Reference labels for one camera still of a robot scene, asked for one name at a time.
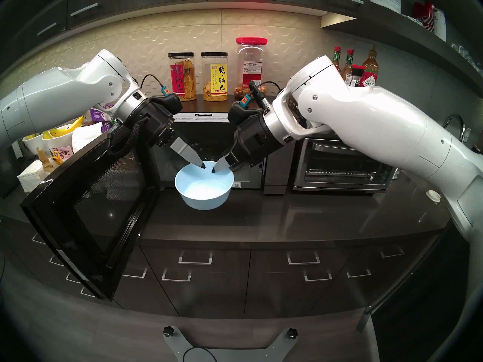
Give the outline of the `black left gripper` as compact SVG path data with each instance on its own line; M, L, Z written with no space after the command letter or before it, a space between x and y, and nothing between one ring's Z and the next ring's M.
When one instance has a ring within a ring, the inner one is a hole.
M197 152L181 137L175 137L174 116L175 98L144 100L130 116L130 146L136 146L138 139L149 147L167 145L190 164L204 169L205 164Z

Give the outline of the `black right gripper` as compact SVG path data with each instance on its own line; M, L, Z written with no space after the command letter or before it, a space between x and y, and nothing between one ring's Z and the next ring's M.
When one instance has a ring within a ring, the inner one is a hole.
M236 171L245 164L253 167L286 146L286 142L282 144L269 130L263 114L233 114L232 122L236 126L232 153L222 156L212 173L226 169Z

